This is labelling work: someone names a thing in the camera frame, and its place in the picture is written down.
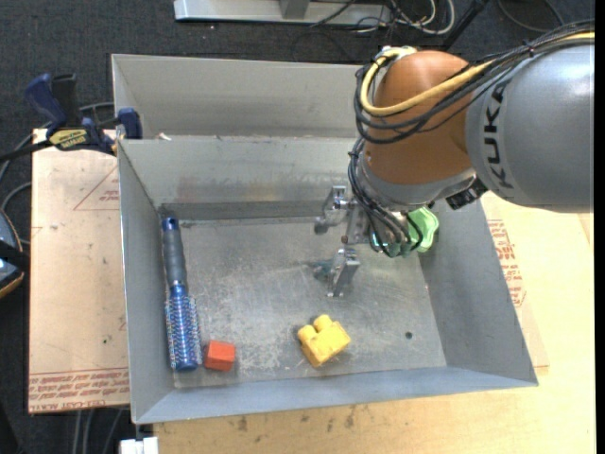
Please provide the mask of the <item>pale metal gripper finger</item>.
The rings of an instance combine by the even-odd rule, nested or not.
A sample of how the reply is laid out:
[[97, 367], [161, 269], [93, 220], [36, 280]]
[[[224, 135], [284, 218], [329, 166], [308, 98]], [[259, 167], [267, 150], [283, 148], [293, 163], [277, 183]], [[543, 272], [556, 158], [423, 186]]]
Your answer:
[[344, 272], [340, 278], [340, 284], [342, 285], [342, 296], [345, 292], [345, 289], [352, 283], [354, 274], [360, 266], [360, 261], [358, 260], [356, 251], [354, 249], [344, 250], [346, 253], [346, 266], [344, 267]]
[[329, 296], [341, 297], [342, 285], [340, 278], [346, 266], [346, 253], [344, 249], [338, 249], [329, 261], [329, 270], [327, 274], [327, 283], [329, 288]]

